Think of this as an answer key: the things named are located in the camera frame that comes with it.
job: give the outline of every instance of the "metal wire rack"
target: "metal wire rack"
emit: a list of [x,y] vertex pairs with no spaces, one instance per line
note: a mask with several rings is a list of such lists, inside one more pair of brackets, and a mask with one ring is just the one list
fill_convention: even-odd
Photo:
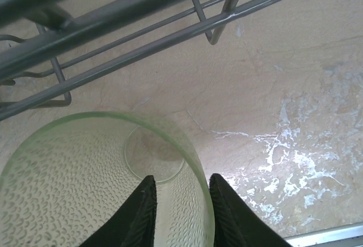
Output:
[[[38,36],[26,40],[0,35],[0,40],[21,43],[0,54],[0,86],[14,86],[20,77],[44,78],[55,74],[58,79],[58,84],[53,87],[21,101],[0,102],[0,121],[31,108],[66,107],[71,104],[71,90],[203,33],[214,45],[227,23],[282,0],[251,0],[240,6],[237,6],[239,0],[210,0],[202,4],[200,0],[192,0],[193,8],[62,64],[58,63],[57,55],[183,0],[116,0],[78,18],[72,18],[68,12],[55,5],[57,1],[0,0],[0,27],[26,18],[35,22],[39,31]],[[223,1],[222,12],[207,19],[204,9]],[[200,22],[65,79],[63,69],[194,13]],[[51,69],[40,73],[28,71],[46,60],[50,60]],[[61,95],[64,100],[54,100]]]

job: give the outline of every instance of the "beige marble surface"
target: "beige marble surface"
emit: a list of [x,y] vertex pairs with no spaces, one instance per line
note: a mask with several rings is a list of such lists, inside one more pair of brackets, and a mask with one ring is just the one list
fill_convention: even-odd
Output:
[[[79,16],[109,1],[66,0],[61,5]],[[173,6],[59,60],[191,6],[191,1]],[[362,221],[362,6],[363,0],[285,0],[230,23],[216,46],[199,36],[74,90],[70,107],[9,118],[0,123],[0,170],[26,137],[56,118],[132,110],[167,116],[180,125],[206,177],[222,174],[283,236]],[[196,21],[194,15],[184,18],[73,66],[65,75]],[[26,21],[5,32],[25,38],[37,34]],[[9,42],[1,48],[9,48]],[[44,63],[38,70],[49,66]],[[15,87],[0,87],[0,99],[19,100],[55,82],[54,77],[21,78]]]

